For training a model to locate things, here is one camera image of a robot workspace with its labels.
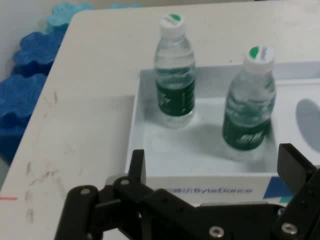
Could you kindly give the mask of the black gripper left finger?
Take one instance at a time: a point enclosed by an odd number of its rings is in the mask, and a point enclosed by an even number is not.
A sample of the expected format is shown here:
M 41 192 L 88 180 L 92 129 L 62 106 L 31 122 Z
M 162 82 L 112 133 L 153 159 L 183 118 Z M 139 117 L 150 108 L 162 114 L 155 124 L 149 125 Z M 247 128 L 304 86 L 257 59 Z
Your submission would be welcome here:
M 117 229 L 130 240 L 160 239 L 159 221 L 142 201 L 154 191 L 145 185 L 145 152 L 132 152 L 128 174 L 101 190 L 93 185 L 72 188 L 55 233 L 56 240 L 101 240 Z

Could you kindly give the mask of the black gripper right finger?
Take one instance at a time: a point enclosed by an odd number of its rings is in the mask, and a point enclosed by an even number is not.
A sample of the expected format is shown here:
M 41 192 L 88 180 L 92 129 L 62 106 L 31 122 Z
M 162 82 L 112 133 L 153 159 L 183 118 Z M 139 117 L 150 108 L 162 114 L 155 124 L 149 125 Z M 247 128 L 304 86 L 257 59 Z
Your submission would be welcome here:
M 277 173 L 293 197 L 272 226 L 278 240 L 320 238 L 320 169 L 291 143 L 278 149 Z

